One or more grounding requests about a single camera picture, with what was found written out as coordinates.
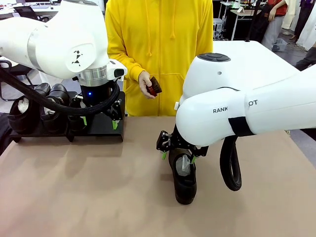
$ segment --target hoodie pocket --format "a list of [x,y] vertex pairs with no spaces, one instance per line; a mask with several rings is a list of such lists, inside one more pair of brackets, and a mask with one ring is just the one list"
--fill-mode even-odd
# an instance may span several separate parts
[[158,98],[147,99],[139,88],[137,81],[124,81],[126,83],[126,109],[131,116],[158,116]]
[[184,78],[181,74],[161,74],[160,116],[175,116],[174,106],[180,101]]

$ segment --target hand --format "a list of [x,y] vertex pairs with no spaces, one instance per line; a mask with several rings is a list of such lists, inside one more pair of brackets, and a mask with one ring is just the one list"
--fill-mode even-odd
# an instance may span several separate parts
[[277,10],[275,8],[272,8],[269,14],[269,22],[272,22],[276,16]]
[[146,96],[147,99],[154,99],[155,97],[148,93],[146,86],[152,86],[152,82],[150,81],[150,75],[148,72],[143,71],[138,77],[139,87],[142,93]]

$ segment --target yellow hoodie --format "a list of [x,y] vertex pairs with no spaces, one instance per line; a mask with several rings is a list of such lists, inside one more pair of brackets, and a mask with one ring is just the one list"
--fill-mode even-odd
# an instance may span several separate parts
[[[128,114],[174,116],[191,62],[213,49],[212,0],[109,0],[105,22],[108,55],[128,69]],[[162,88],[155,99],[146,99],[139,88],[142,71]]]

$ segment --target black bag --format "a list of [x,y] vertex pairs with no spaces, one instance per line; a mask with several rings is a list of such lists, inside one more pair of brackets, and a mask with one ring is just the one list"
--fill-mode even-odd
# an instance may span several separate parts
[[269,25],[269,14],[273,5],[265,4],[261,12],[255,17],[255,23],[251,29],[250,40],[261,43]]

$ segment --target hoodie drawstring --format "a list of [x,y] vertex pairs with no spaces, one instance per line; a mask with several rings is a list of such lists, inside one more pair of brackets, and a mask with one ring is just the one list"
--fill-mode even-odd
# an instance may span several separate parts
[[152,45],[150,42],[150,27],[149,27],[149,16],[148,16],[148,6],[147,6],[147,0],[145,0],[146,4],[146,17],[147,17],[147,40],[148,40],[148,53],[147,56],[152,56]]
[[[176,17],[176,0],[173,0],[173,12],[172,12],[172,20],[171,20],[171,39],[175,39],[175,30],[174,30],[174,24],[175,24],[175,17]],[[150,25],[149,25],[149,15],[148,15],[148,5],[147,5],[147,0],[145,0],[146,4],[146,20],[147,20],[147,40],[148,40],[148,53],[147,56],[152,56],[152,45],[150,41]]]
[[176,0],[173,0],[173,13],[172,13],[172,21],[171,21],[171,38],[175,39],[176,35],[174,33],[174,21],[175,21],[175,16],[176,16]]

